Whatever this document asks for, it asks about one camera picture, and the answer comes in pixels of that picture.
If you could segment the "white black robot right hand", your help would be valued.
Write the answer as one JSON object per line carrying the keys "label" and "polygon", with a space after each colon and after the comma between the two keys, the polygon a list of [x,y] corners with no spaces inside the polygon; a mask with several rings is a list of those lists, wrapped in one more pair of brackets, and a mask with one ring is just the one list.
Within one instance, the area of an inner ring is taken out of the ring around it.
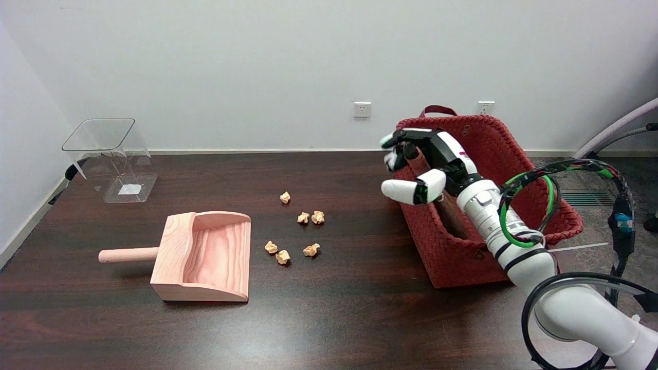
{"label": "white black robot right hand", "polygon": [[390,179],[381,183],[389,199],[409,205],[430,204],[444,191],[458,196],[466,187],[483,179],[462,145],[449,133],[438,129],[397,129],[380,141],[386,169],[395,172],[410,166],[413,159],[425,158],[429,170],[414,180]]}

